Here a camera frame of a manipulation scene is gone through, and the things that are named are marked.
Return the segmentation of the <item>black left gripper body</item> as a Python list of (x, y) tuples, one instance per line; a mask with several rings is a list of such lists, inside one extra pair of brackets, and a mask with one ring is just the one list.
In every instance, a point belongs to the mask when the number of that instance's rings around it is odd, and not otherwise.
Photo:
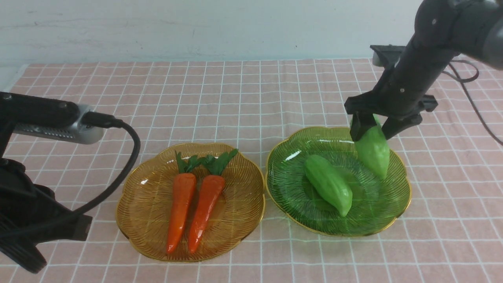
[[(19, 122), (66, 122), (77, 117), (77, 104), (57, 99), (1, 93), (1, 232), (10, 232), (55, 220), (71, 213), (55, 199), (55, 192), (35, 184), (21, 162), (4, 157)], [(61, 239), (85, 241), (93, 218), (79, 215), (56, 227), (1, 238), (1, 252), (27, 272), (37, 274), (47, 265), (37, 245)]]

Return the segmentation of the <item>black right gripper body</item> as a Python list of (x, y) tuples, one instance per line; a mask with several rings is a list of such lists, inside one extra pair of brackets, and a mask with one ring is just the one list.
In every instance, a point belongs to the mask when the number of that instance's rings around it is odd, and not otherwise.
[(438, 106), (433, 95), (424, 95), (415, 99), (409, 95), (387, 95), (374, 91), (347, 98), (344, 107), (349, 115), (356, 113), (371, 113), (388, 118), (405, 119), (420, 114), (422, 111), (432, 112)]

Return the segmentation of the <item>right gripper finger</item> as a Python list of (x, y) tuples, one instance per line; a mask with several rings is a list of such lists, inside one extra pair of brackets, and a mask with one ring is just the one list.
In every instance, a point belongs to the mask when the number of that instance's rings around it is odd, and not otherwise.
[(389, 140), (411, 127), (420, 125), (422, 121), (421, 114), (411, 115), (404, 119), (387, 118), (381, 129), (386, 140)]
[(370, 113), (355, 113), (350, 123), (350, 135), (353, 142), (359, 141), (368, 130), (377, 125), (376, 119)]

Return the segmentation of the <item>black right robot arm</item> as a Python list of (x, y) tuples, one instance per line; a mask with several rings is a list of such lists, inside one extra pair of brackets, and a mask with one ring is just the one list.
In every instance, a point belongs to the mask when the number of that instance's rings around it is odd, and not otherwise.
[(374, 114), (387, 118), (386, 139), (422, 122), (438, 102), (427, 91), (455, 56), (464, 54), (494, 69), (503, 66), (503, 9), (489, 0), (424, 0), (417, 10), (415, 32), (406, 46), (372, 45), (373, 62), (384, 67), (374, 88), (350, 97), (355, 142), (376, 125)]

